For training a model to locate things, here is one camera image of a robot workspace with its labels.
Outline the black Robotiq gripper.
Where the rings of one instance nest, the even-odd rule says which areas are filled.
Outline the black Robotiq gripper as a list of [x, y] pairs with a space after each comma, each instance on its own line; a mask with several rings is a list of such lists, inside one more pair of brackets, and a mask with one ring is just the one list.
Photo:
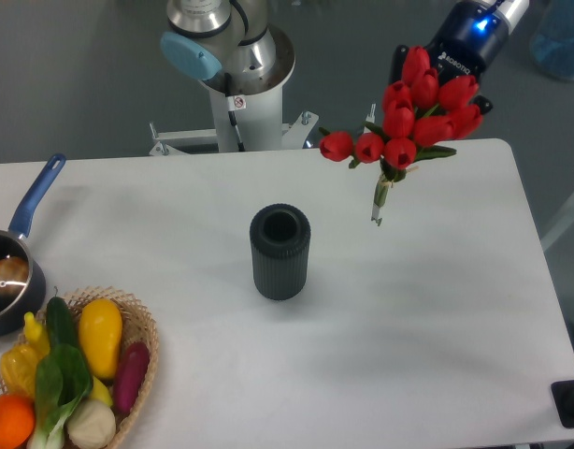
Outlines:
[[[509, 25], [497, 11], [501, 1], [458, 1], [431, 41], [424, 47], [440, 85], [469, 75], [480, 80], [509, 38]], [[402, 78], [409, 47], [395, 48], [389, 83]], [[493, 109], [493, 103], [476, 95], [473, 103], [481, 115]]]

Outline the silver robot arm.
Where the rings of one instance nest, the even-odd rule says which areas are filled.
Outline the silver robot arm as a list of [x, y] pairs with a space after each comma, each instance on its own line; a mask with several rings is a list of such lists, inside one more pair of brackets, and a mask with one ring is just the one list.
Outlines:
[[[525, 14], [526, 1], [459, 1], [425, 46], [440, 83], [480, 79]], [[184, 75], [224, 96], [261, 94], [294, 70], [290, 39], [265, 1], [170, 1], [161, 50]]]

